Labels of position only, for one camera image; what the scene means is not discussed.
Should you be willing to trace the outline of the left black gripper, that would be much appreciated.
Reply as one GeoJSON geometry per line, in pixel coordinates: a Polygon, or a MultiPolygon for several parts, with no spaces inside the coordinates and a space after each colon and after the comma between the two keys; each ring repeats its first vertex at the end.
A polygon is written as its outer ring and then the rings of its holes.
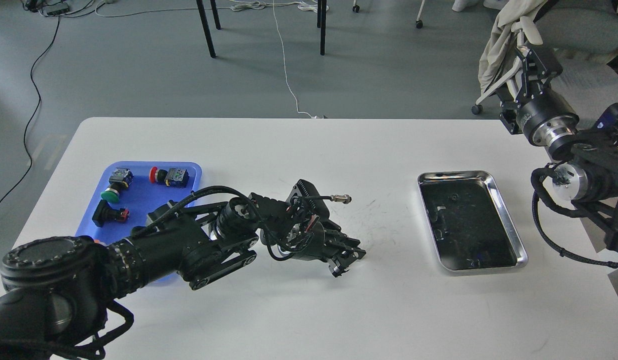
{"type": "Polygon", "coordinates": [[[295,224],[286,235],[287,246],[294,251],[284,251],[284,258],[302,261],[320,260],[328,264],[335,278],[348,271],[348,267],[363,258],[367,251],[362,242],[342,232],[341,226],[331,220],[318,221],[306,233],[295,224]]]}

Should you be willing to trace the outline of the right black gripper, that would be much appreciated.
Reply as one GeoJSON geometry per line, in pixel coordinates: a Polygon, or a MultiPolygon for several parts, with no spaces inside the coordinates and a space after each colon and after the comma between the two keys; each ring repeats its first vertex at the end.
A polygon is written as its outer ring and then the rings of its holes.
{"type": "Polygon", "coordinates": [[[563,72],[551,48],[517,47],[521,60],[521,86],[514,97],[506,85],[496,89],[501,106],[499,120],[511,135],[524,134],[529,144],[547,147],[563,134],[575,134],[579,117],[565,98],[551,89],[551,80],[563,72]],[[518,109],[517,103],[526,103],[518,109]]]}

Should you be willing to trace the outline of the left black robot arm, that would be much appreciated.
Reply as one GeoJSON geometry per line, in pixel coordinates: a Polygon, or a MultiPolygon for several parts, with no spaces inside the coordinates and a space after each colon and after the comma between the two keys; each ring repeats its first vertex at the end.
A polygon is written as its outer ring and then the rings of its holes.
{"type": "Polygon", "coordinates": [[[318,260],[339,277],[366,251],[331,221],[326,201],[351,198],[303,179],[286,200],[209,186],[111,244],[88,235],[21,244],[0,269],[0,360],[101,360],[135,321],[119,299],[172,273],[201,289],[251,264],[257,242],[275,261],[318,260]]]}

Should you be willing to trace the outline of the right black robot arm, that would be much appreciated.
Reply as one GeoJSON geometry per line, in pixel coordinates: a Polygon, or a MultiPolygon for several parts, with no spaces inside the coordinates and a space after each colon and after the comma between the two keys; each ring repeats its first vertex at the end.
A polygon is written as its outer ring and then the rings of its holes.
{"type": "Polygon", "coordinates": [[[618,269],[618,262],[590,259],[552,241],[538,214],[539,202],[569,218],[587,218],[604,231],[606,249],[618,253],[618,102],[609,105],[588,129],[578,130],[579,117],[567,100],[551,88],[563,68],[540,45],[518,45],[514,74],[519,86],[497,85],[499,119],[512,135],[547,150],[552,162],[530,176],[531,214],[542,239],[560,256],[583,264],[618,269]]]}

